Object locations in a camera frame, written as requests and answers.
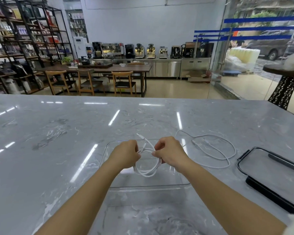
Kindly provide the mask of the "flat cardboard box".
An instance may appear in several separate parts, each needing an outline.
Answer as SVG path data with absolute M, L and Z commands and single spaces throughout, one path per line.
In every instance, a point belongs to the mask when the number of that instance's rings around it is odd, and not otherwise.
M 211 72 L 206 70 L 183 71 L 180 78 L 190 83 L 209 83 L 212 80 Z

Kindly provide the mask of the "person's right hand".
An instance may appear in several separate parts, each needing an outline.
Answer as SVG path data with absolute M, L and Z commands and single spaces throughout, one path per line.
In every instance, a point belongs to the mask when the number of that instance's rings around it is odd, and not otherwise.
M 176 170 L 179 170 L 180 166 L 188 160 L 187 154 L 185 153 L 180 142 L 173 136 L 162 138 L 166 138 L 166 144 L 161 158 L 164 159 L 168 165 L 173 166 Z

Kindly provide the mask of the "large black coffee machine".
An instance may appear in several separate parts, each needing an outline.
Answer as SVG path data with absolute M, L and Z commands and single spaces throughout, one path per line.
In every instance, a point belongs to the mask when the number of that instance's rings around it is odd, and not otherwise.
M 211 58 L 214 48 L 214 43 L 203 42 L 200 45 L 199 58 Z

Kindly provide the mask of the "person's right forearm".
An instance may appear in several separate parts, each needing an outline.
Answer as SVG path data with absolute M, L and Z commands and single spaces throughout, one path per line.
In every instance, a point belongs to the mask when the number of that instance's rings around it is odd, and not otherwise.
M 191 183 L 228 235 L 282 235 L 285 231 L 282 221 L 188 157 L 178 160 L 175 168 Z

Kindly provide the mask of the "brown and black coffee machine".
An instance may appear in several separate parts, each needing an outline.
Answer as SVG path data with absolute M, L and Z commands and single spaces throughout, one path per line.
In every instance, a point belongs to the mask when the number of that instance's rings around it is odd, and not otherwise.
M 196 57 L 196 52 L 200 47 L 200 42 L 186 42 L 180 46 L 180 55 L 182 58 Z

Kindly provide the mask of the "clear plastic container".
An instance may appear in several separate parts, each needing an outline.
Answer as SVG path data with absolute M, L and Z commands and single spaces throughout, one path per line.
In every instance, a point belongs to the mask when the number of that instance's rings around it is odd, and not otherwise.
M 109 189 L 89 235 L 227 235 L 185 177 L 168 165 L 147 186 Z

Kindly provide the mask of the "rows of goods on shelves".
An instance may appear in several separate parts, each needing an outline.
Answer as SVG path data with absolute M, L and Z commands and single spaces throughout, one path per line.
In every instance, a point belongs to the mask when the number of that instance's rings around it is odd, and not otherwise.
M 64 15 L 46 0 L 0 0 L 0 94 L 49 87 L 44 68 L 73 59 Z

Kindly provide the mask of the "blue pallet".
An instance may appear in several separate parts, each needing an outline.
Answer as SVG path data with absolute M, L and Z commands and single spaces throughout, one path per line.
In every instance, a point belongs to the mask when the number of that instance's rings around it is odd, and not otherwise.
M 222 72 L 222 76 L 231 76 L 231 77 L 238 77 L 238 75 L 242 74 L 242 72 L 237 70 L 224 70 Z

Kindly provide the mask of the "silver coffee grinder machine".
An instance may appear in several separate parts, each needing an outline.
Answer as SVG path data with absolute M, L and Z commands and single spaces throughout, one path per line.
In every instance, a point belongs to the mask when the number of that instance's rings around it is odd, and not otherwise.
M 141 43 L 137 43 L 135 47 L 135 58 L 136 59 L 145 58 L 145 48 Z
M 155 59 L 156 54 L 155 54 L 155 47 L 154 44 L 148 44 L 148 49 L 147 49 L 147 59 Z

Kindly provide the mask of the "white water dispenser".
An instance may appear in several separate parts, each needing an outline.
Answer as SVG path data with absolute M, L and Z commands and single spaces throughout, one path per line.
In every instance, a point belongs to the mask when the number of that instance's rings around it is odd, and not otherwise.
M 73 37 L 73 43 L 78 59 L 88 58 L 87 55 L 87 39 L 85 37 Z

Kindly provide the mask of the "black drip coffee machine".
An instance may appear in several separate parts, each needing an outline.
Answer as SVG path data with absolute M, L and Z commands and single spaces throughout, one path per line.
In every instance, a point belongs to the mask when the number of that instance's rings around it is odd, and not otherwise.
M 94 59 L 102 59 L 102 42 L 92 42 Z

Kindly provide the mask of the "round table with ornate base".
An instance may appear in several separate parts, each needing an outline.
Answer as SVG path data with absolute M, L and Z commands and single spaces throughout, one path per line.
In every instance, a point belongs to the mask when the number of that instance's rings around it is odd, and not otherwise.
M 291 96 L 294 92 L 294 70 L 285 70 L 282 64 L 267 64 L 263 66 L 263 71 L 281 75 L 281 78 L 268 101 L 283 110 L 287 110 Z

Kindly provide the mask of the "long wooden dining table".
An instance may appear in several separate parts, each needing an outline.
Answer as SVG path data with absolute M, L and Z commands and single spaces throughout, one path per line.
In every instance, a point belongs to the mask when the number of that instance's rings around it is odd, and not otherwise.
M 69 67 L 66 65 L 55 65 L 55 66 L 49 66 L 49 67 L 40 67 L 38 68 L 38 71 L 41 71 L 44 73 L 44 71 L 47 70 L 66 70 L 68 73 L 74 73 L 77 74 L 78 67 Z M 125 67 L 121 67 L 118 64 L 113 64 L 112 67 L 109 67 L 107 69 L 94 69 L 94 74 L 103 74 L 103 75 L 112 75 L 111 72 L 128 72 L 133 71 L 133 74 L 139 74 L 140 77 L 140 94 L 141 97 L 144 98 L 147 90 L 147 81 L 146 81 L 146 75 L 151 71 L 152 67 L 148 64 L 143 63 L 134 63 L 130 64 L 127 63 Z

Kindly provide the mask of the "black tea tray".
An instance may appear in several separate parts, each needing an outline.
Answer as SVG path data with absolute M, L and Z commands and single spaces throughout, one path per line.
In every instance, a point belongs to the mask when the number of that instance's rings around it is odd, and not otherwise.
M 107 69 L 113 66 L 113 62 L 94 62 L 93 64 L 78 65 L 78 69 Z

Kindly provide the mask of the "black automatic coffee machine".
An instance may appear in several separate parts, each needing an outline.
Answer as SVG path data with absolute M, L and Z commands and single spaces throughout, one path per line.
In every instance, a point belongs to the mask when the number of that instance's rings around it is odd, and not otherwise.
M 126 44 L 124 47 L 125 47 L 126 59 L 134 59 L 135 58 L 135 46 L 134 46 L 134 44 Z

